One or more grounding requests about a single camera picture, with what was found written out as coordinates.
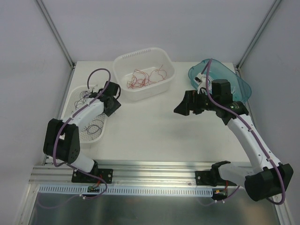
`white plastic basket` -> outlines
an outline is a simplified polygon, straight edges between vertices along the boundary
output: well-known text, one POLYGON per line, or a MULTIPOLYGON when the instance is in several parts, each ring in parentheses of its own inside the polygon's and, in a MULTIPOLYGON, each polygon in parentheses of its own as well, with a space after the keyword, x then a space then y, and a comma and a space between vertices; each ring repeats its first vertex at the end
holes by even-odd
MULTIPOLYGON (((70 116, 77 109, 85 105, 86 99, 83 99, 81 95, 83 91, 87 91, 86 85, 79 86, 72 90, 70 98, 66 103, 66 109, 62 115, 62 118, 70 116)), ((79 140, 83 148, 87 148, 91 144, 95 144, 101 139, 104 133, 106 118, 107 116, 105 114, 98 115, 89 123, 88 126, 85 127, 83 131, 79 131, 79 140)))
POLYGON ((172 79, 175 77, 175 68, 167 53, 156 47, 147 48, 119 56, 113 62, 113 73, 122 89, 122 94, 133 101, 157 95, 169 89, 172 79), (154 70, 166 71, 165 79, 156 75, 152 76, 152 84, 145 87, 130 88, 128 82, 133 77, 134 70, 138 69, 147 74, 154 70))

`cable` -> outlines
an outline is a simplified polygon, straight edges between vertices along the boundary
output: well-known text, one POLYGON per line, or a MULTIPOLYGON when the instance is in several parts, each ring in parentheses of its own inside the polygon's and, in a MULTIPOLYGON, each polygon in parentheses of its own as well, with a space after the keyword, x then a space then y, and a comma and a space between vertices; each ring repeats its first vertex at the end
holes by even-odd
MULTIPOLYGON (((208 63, 205 65, 203 71, 201 72, 201 74, 204 73, 204 71, 206 70, 207 68, 207 72, 206 72, 206 79, 205 79, 205 87, 206 87, 206 90, 208 90, 208 85, 209 85, 209 72, 210 72, 210 65, 211 65, 211 62, 212 62, 212 59, 210 59, 208 61, 208 63)), ((216 106, 218 106, 219 108, 221 109, 224 109, 225 111, 233 114, 234 116, 236 116, 236 118, 238 118, 240 121, 242 121, 242 123, 248 128, 249 132, 251 132, 251 134, 253 135, 253 137, 255 138, 256 142, 258 143, 259 147, 262 149, 263 153, 265 154, 265 156, 270 159, 269 162, 271 163, 271 165, 274 167, 275 171, 276 171, 276 174, 279 178, 279 182, 280 182, 280 186, 281 186, 281 191, 282 191, 282 198, 281 198, 281 201, 280 202, 274 202, 273 200, 267 198, 267 200, 275 205, 281 205, 285 202, 285 186, 284 186, 284 183, 283 183, 283 179, 281 177, 281 174, 277 168, 277 166, 275 165, 274 161, 270 158, 270 155, 268 154, 268 152, 266 151, 266 149, 264 148, 263 144, 261 143, 261 141, 259 140, 258 136, 256 135, 256 133, 252 130, 251 126, 241 117, 239 116, 238 114, 236 114, 234 111, 220 105, 219 103, 215 102, 211 95, 210 95, 210 92, 207 91, 207 96, 209 98, 209 100, 216 106)))
POLYGON ((210 205, 213 205, 213 204, 215 204, 215 203, 225 203, 225 201, 227 201, 228 199, 230 199, 232 196, 234 196, 237 192, 238 192, 238 190, 239 190, 239 188, 240 188, 240 185, 238 185, 238 187, 234 190, 234 192, 232 192, 227 198, 225 198, 225 199, 223 199, 223 200, 215 200, 214 202, 211 202, 211 203, 209 203, 209 204, 203 204, 201 201, 199 201, 199 199, 197 199, 198 200, 198 202, 202 205, 202 206, 210 206, 210 205))
POLYGON ((109 74, 109 77, 111 76, 111 72, 109 72, 109 70, 108 69, 105 69, 105 68, 99 68, 99 69, 95 69, 93 72, 91 72, 91 74, 89 75, 89 77, 88 77, 88 81, 87 81, 87 86, 88 86, 88 89, 90 89, 90 85, 89 85, 89 82, 90 82, 90 77, 95 73, 95 72, 97 72, 97 71, 99 71, 99 70, 105 70, 106 72, 108 72, 108 74, 109 74))

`metal frame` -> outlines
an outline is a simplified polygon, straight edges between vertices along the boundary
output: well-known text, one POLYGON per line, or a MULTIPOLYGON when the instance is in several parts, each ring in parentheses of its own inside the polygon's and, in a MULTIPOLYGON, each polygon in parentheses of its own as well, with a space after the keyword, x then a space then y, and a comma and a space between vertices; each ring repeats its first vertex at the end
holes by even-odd
MULTIPOLYGON (((72 81, 75 63, 73 62, 70 54, 64 42, 62 41, 59 32, 57 31, 53 20, 51 19, 48 10, 43 0, 35 0, 38 8, 40 9, 43 17, 46 20, 50 30, 52 31, 54 38, 59 44, 68 64, 71 67, 71 72, 68 77, 65 92, 60 103, 59 111, 56 115, 60 118, 64 103, 66 101, 68 90, 72 81)), ((246 48, 242 58, 240 59, 236 72, 240 76, 241 66, 244 64, 251 50, 256 45, 260 36, 264 32, 265 28, 269 24, 272 16, 278 9, 278 6, 282 0, 274 0, 272 6, 268 10, 254 37, 246 48)), ((249 103, 246 104, 250 115, 251 109, 249 103)), ((195 185, 195 171, 196 170, 208 170, 211 168, 211 163, 175 163, 175 162, 128 162, 128 161, 98 161, 103 168, 114 169, 113 184, 112 185, 126 185, 126 186, 146 186, 146 187, 197 187, 195 185)), ((241 164, 239 166, 249 167, 250 164, 241 164)), ((35 166, 32 170, 32 174, 29 180, 28 191, 23 202, 23 211, 17 220, 18 224, 28 224, 30 216, 33 210, 33 205, 37 196, 38 188, 40 184, 68 184, 71 183, 72 169, 67 166, 55 168, 52 164, 52 160, 45 156, 42 165, 35 166)), ((276 211, 281 224, 293 225, 292 216, 290 215, 287 203, 276 206, 276 211)))
POLYGON ((278 9, 280 3, 282 0, 274 0, 273 4, 271 5, 270 9, 268 10, 266 16, 262 20, 262 23, 260 24, 259 28, 257 29, 256 33, 254 34, 252 40, 250 41, 250 44, 248 45, 247 49, 245 50, 242 58, 240 59, 237 68, 238 70, 243 66, 245 60, 247 59, 248 55, 250 54, 251 50, 254 48, 256 45, 257 41, 261 37, 263 31, 266 29, 268 26, 271 18, 275 14, 276 10, 278 9))
POLYGON ((73 62, 64 42, 62 41, 59 32, 57 31, 53 20, 51 19, 51 16, 43 2, 43 0, 35 0, 38 8, 40 9, 43 17, 46 20, 46 23, 48 24, 50 30, 52 31, 52 34, 54 35, 55 40, 57 41, 57 43, 59 44, 64 56, 66 57, 66 60, 68 61, 69 65, 73 68, 75 66, 75 63, 73 62))

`metal floor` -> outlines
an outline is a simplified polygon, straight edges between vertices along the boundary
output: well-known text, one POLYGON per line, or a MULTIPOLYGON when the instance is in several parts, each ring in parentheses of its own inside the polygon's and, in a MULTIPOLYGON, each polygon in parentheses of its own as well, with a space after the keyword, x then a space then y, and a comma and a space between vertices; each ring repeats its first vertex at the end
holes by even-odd
MULTIPOLYGON (((65 202, 71 195, 40 194, 44 206, 65 202)), ((244 190, 225 204, 209 207, 210 198, 186 196, 104 195, 95 200, 75 198, 57 209, 35 205, 30 225, 278 225, 275 207, 253 202, 244 190)))

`red wire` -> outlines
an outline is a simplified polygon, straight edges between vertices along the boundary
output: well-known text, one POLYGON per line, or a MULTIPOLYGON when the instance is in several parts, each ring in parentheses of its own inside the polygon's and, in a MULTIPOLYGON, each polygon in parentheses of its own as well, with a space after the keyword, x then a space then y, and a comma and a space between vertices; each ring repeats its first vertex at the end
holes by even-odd
POLYGON ((142 87, 146 87, 146 86, 149 86, 153 83, 157 83, 157 82, 160 82, 160 81, 164 81, 167 77, 167 72, 164 70, 164 69, 161 69, 163 67, 163 65, 159 68, 159 69, 155 69, 153 70, 150 75, 147 74, 146 72, 143 72, 141 70, 138 70, 138 69, 135 69, 133 74, 132 74, 132 78, 131 78, 131 81, 127 81, 127 87, 128 88, 132 88, 132 89, 135 89, 135 88, 142 88, 142 87), (164 71, 165 73, 165 76, 163 74, 160 74, 159 72, 161 71, 164 71), (152 76, 152 73, 153 72, 156 72, 159 76, 162 77, 162 80, 159 80, 159 81, 151 81, 150 80, 150 77, 152 76), (135 74, 142 74, 144 76, 144 78, 137 78, 135 74))

